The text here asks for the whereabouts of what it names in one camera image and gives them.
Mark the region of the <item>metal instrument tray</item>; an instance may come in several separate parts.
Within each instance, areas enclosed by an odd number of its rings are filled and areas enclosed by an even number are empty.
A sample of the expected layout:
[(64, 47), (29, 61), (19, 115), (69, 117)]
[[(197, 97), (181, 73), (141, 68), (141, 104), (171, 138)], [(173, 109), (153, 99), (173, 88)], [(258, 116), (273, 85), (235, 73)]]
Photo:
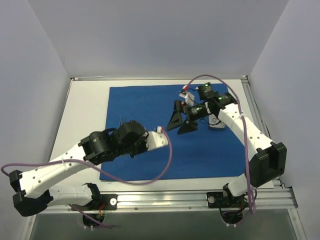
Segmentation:
[(225, 123), (219, 120), (214, 114), (208, 116), (208, 129), (209, 130), (224, 130)]

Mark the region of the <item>blue surgical cloth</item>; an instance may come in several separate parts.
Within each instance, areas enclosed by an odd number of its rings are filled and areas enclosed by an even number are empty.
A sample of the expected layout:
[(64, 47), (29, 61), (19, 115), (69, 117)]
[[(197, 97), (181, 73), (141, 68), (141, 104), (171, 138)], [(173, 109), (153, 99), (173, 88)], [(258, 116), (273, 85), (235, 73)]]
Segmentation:
[[(182, 85), (111, 87), (106, 127), (118, 128), (119, 121), (135, 120), (147, 130), (166, 127)], [(147, 151), (131, 158), (120, 156), (102, 164), (102, 169), (126, 181), (237, 177), (245, 170), (243, 144), (229, 128), (210, 130), (205, 121), (194, 132), (168, 132), (171, 146)]]

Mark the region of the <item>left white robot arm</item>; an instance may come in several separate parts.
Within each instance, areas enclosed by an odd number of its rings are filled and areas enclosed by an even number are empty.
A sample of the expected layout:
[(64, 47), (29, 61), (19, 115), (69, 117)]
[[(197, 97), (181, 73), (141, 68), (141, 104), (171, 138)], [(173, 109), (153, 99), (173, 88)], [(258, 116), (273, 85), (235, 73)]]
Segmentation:
[(14, 208), (23, 217), (36, 215), (55, 205), (78, 205), (89, 210), (99, 208), (103, 197), (96, 184), (87, 182), (76, 187), (57, 184), (90, 166), (148, 151), (150, 135), (139, 122), (132, 120), (119, 128), (92, 132), (46, 166), (25, 172), (12, 171), (9, 181), (15, 190)]

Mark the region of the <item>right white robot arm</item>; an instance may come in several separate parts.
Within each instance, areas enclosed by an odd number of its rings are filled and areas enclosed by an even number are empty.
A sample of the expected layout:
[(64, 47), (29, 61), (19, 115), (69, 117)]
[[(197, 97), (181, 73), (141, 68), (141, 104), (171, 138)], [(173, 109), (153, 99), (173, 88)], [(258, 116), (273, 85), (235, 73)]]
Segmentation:
[(180, 91), (183, 101), (175, 100), (167, 131), (177, 129), (178, 135), (198, 129), (198, 120), (215, 116), (239, 139), (245, 151), (245, 170), (236, 180), (226, 184), (222, 193), (223, 203), (234, 206), (240, 196), (281, 176), (285, 171), (287, 148), (264, 135), (244, 114), (239, 99), (229, 92), (220, 94), (207, 82), (197, 87), (200, 103), (187, 91)]

